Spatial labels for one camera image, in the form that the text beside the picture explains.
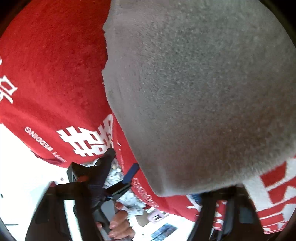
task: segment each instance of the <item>white surface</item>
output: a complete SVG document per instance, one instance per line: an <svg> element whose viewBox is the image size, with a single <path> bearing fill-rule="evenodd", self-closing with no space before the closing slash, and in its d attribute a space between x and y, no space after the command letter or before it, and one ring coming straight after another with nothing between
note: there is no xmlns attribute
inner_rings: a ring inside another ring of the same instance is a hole
<svg viewBox="0 0 296 241"><path fill-rule="evenodd" d="M136 231L136 236L133 239L134 241L151 241L151 234L153 234L166 223L169 223L178 229L168 236L165 241L186 241L194 226L194 222L173 214L168 215L156 224L150 222L145 227L141 227L137 223L135 217L132 218L132 222L133 229Z"/></svg>
<svg viewBox="0 0 296 241"><path fill-rule="evenodd" d="M0 125L0 217L17 241L25 240L31 217L50 181L68 182L67 169L35 157L6 127Z"/></svg>

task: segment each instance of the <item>finger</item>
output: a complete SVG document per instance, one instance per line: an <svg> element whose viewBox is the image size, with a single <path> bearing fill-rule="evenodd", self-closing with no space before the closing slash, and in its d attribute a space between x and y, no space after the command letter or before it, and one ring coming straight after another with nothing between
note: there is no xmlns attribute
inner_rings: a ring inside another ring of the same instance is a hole
<svg viewBox="0 0 296 241"><path fill-rule="evenodd" d="M119 224L115 229L110 231L108 236L110 238L114 238L120 235L121 233L123 233L124 231L126 231L129 227L130 227L129 221L125 220L123 223Z"/></svg>
<svg viewBox="0 0 296 241"><path fill-rule="evenodd" d="M120 202L116 202L116 203L115 203L115 207L116 207L118 210L121 210L121 209L123 209L123 204L120 203Z"/></svg>
<svg viewBox="0 0 296 241"><path fill-rule="evenodd" d="M114 218L110 222L110 229L116 228L119 224L123 223L128 217L128 212L121 210L115 214Z"/></svg>
<svg viewBox="0 0 296 241"><path fill-rule="evenodd" d="M130 236L132 239L135 237L135 231L132 228L128 228L124 232L122 232L120 235L114 237L114 239L123 239L127 236Z"/></svg>
<svg viewBox="0 0 296 241"><path fill-rule="evenodd" d="M98 227L98 229L103 228L103 225L101 223L96 223L96 226Z"/></svg>

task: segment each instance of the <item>red fabric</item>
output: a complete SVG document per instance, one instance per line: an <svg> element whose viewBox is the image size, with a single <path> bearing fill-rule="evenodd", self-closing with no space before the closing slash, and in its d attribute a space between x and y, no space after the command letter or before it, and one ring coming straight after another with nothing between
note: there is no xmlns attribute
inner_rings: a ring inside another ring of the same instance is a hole
<svg viewBox="0 0 296 241"><path fill-rule="evenodd" d="M110 0L32 0L0 39L0 120L49 163L86 163L110 146L124 173L136 162L108 105L101 74L107 61L102 27L109 7ZM266 193L266 206L258 210L266 233L282 230L285 207L296 205L291 189L296 168L292 162L284 165L258 179L254 191ZM287 176L287 170L294 176ZM141 171L133 191L168 213L192 221L199 214L200 206L186 196L156 196ZM218 205L214 226L221 229L225 202Z"/></svg>

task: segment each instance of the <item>gray felt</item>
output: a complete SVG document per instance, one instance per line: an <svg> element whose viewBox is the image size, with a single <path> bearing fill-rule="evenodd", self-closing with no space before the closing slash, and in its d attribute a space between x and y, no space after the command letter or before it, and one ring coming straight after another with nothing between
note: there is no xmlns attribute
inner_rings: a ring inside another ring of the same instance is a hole
<svg viewBox="0 0 296 241"><path fill-rule="evenodd" d="M104 29L107 98L157 195L296 154L296 49L259 0L113 0Z"/></svg>

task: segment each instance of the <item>fingernail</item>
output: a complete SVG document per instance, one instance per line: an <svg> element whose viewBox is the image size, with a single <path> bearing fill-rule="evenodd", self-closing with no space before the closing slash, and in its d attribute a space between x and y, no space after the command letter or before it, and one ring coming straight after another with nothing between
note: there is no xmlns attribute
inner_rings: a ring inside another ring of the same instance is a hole
<svg viewBox="0 0 296 241"><path fill-rule="evenodd" d="M117 209L121 209L123 207L123 205L120 202L115 203L115 207Z"/></svg>
<svg viewBox="0 0 296 241"><path fill-rule="evenodd" d="M114 232L110 232L109 234L108 234L108 236L110 237L110 238L113 238L113 237L115 237L115 234L114 234Z"/></svg>
<svg viewBox="0 0 296 241"><path fill-rule="evenodd" d="M96 226L100 229L103 227L103 225L101 223L97 223Z"/></svg>
<svg viewBox="0 0 296 241"><path fill-rule="evenodd" d="M114 221L111 221L110 225L109 225L109 229L113 229L117 226L117 223Z"/></svg>

